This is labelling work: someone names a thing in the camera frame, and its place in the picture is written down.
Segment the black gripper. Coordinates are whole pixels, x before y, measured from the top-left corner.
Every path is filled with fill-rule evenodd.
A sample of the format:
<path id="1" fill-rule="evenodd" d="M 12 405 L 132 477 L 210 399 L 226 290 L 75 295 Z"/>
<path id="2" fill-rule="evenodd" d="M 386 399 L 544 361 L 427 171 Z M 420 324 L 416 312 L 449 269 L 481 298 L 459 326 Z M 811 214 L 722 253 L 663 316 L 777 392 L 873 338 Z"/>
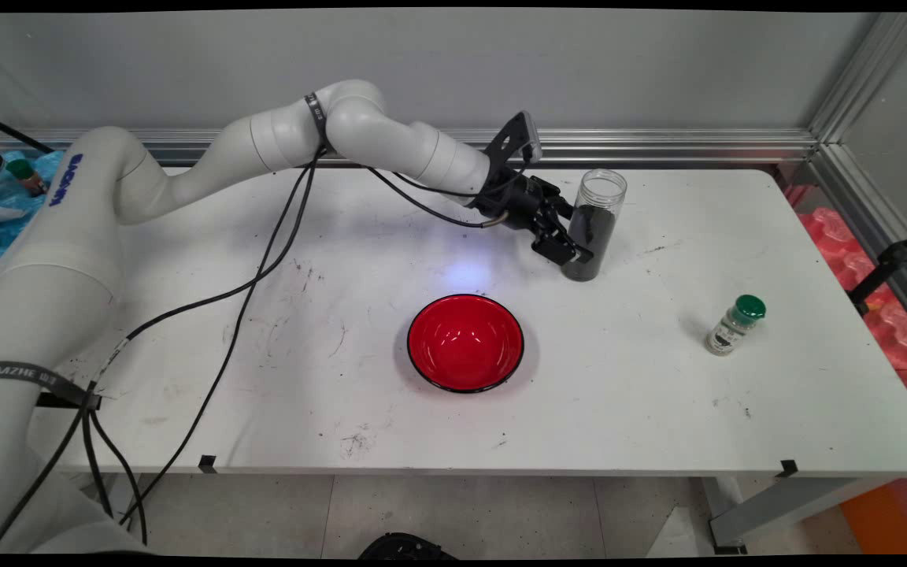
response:
<path id="1" fill-rule="evenodd" d="M 561 196 L 561 189 L 537 176 L 526 176 L 511 168 L 500 168 L 469 202 L 488 218 L 505 216 L 503 224 L 534 234 L 531 248 L 555 265 L 577 261 L 588 263 L 593 251 L 576 243 L 561 225 L 572 221 L 575 207 Z"/>

